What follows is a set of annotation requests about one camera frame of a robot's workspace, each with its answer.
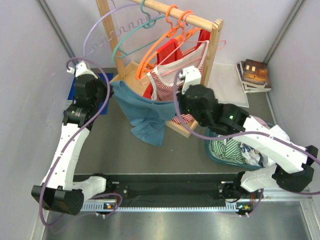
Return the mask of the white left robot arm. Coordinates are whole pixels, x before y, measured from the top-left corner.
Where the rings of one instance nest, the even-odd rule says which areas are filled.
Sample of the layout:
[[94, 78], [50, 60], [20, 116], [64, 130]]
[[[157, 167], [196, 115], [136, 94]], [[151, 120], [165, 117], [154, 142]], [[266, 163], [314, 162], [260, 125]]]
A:
[[67, 72], [74, 75], [72, 102], [63, 112], [60, 139], [51, 166], [41, 184], [31, 190], [40, 213], [47, 210], [77, 215], [85, 201], [96, 195], [109, 198], [114, 191], [103, 176], [74, 181], [82, 147], [112, 93], [109, 80], [105, 73], [94, 73], [84, 61]]

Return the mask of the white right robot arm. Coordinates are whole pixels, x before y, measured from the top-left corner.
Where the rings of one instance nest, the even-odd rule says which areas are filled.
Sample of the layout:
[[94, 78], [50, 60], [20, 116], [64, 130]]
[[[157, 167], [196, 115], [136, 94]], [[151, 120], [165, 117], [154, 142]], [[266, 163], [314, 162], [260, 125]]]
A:
[[223, 188], [224, 197], [232, 192], [235, 198], [245, 198], [252, 192], [272, 187], [298, 195], [311, 195], [304, 190], [313, 180], [312, 164], [320, 162], [316, 147], [302, 147], [280, 139], [274, 129], [266, 128], [244, 109], [219, 103], [214, 91], [201, 84], [200, 71], [194, 66], [177, 71], [172, 95], [178, 118], [190, 114], [200, 126], [209, 128], [217, 136], [198, 134], [185, 125], [192, 135], [211, 141], [234, 139], [274, 161], [271, 166], [239, 172], [233, 183]]

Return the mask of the blue tank top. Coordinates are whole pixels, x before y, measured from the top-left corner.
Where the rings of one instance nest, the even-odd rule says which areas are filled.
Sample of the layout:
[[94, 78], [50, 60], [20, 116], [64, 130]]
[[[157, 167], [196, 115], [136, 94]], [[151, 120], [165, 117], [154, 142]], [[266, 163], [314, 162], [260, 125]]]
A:
[[117, 104], [131, 124], [131, 133], [141, 141], [160, 147], [165, 125], [176, 116], [173, 101], [157, 101], [134, 92], [123, 80], [110, 83]]

